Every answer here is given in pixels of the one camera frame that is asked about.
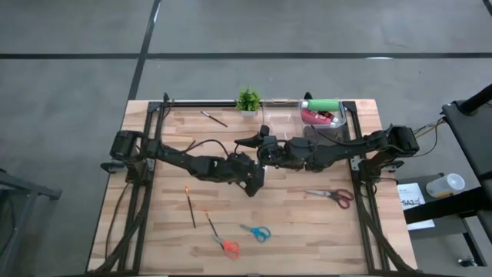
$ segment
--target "concrete floor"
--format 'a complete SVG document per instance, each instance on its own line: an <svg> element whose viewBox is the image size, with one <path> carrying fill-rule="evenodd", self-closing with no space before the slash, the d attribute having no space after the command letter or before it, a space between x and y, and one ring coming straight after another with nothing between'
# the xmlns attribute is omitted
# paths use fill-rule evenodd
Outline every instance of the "concrete floor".
<svg viewBox="0 0 492 277"><path fill-rule="evenodd" d="M0 53L140 51L152 0L0 2ZM164 0L150 52L492 52L492 17L481 0ZM99 163L120 128L136 60L0 60L0 166L63 189L40 199L15 276L82 273L107 174ZM420 127L440 107L490 84L490 59L147 61L137 99L234 98L253 85L264 98L375 98L384 126ZM432 135L419 141L429 149ZM446 125L429 155L397 177L456 172L477 180ZM469 220L487 262L492 247ZM414 240L419 269L461 268L464 239Z"/></svg>

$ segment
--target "green succulent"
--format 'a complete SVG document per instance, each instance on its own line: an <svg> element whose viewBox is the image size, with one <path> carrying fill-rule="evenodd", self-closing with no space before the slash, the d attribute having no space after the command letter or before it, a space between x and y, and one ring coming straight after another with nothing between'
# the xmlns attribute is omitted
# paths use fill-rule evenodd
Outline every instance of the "green succulent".
<svg viewBox="0 0 492 277"><path fill-rule="evenodd" d="M239 92L236 108L241 111L257 111L260 109L260 96L256 89L252 87L242 88Z"/></svg>

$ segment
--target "white bottle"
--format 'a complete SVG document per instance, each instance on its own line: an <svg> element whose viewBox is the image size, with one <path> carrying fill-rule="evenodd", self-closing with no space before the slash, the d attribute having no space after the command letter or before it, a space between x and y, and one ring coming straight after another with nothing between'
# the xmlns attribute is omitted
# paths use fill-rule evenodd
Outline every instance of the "white bottle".
<svg viewBox="0 0 492 277"><path fill-rule="evenodd" d="M430 196L440 198L464 189L464 180L458 174L451 173L427 183L425 189Z"/></svg>

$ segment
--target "orange scissors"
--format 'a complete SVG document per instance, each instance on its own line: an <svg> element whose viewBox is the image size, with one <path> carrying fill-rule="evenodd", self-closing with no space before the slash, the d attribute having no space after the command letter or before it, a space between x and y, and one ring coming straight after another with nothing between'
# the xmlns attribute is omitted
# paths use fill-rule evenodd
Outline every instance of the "orange scissors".
<svg viewBox="0 0 492 277"><path fill-rule="evenodd" d="M222 245L222 248L224 249L224 253L227 257L231 259L237 259L239 258L239 244L237 242L229 242L225 241L216 235L212 236L214 240Z"/></svg>

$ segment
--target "scissor blade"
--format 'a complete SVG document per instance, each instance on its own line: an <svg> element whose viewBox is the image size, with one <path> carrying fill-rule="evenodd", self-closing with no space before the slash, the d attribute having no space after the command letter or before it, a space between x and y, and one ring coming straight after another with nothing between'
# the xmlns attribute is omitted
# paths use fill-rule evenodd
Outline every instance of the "scissor blade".
<svg viewBox="0 0 492 277"><path fill-rule="evenodd" d="M329 192L318 191L318 190L306 190L305 192L311 193L311 194L314 194L314 195L321 195L321 196L329 196L330 195Z"/></svg>
<svg viewBox="0 0 492 277"><path fill-rule="evenodd" d="M244 224L240 224L239 227L243 228L244 230L251 231L251 227L248 227Z"/></svg>
<svg viewBox="0 0 492 277"><path fill-rule="evenodd" d="M222 239L217 237L216 235L212 235L212 238L214 238L214 240L220 244L222 244Z"/></svg>

